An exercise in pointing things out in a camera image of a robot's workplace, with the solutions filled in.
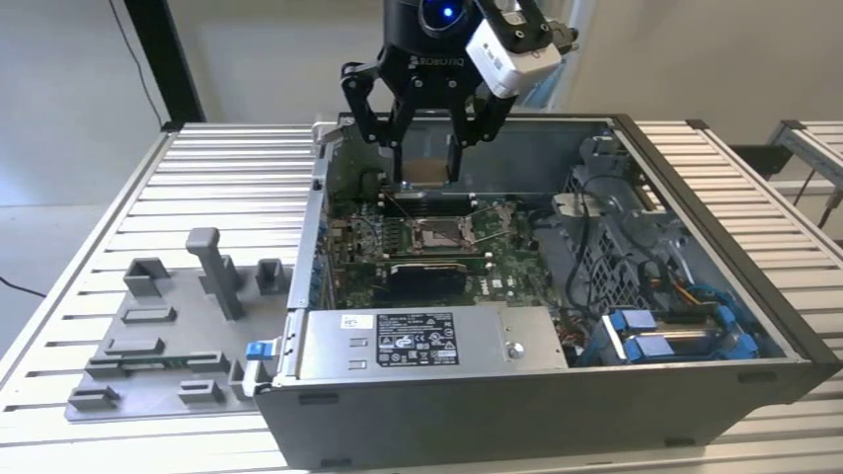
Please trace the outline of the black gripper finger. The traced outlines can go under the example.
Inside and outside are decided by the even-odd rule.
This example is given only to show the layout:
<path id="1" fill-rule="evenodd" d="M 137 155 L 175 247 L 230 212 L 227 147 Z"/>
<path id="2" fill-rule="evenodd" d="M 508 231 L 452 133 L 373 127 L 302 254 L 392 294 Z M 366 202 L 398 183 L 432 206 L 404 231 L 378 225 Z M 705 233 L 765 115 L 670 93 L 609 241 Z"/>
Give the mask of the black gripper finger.
<path id="1" fill-rule="evenodd" d="M 477 98 L 477 81 L 450 81 L 446 88 L 446 111 L 453 127 L 448 141 L 448 180 L 461 174 L 464 150 L 478 142 L 490 142 L 504 125 L 517 96 L 498 98 L 492 93 Z"/>
<path id="2" fill-rule="evenodd" d="M 369 94 L 380 80 L 392 94 L 386 118 L 369 105 Z M 410 54 L 397 47 L 382 47 L 373 62 L 347 62 L 341 67 L 341 90 L 365 143 L 374 143 L 390 160 L 390 180 L 402 182 L 402 138 L 420 104 L 425 80 Z"/>

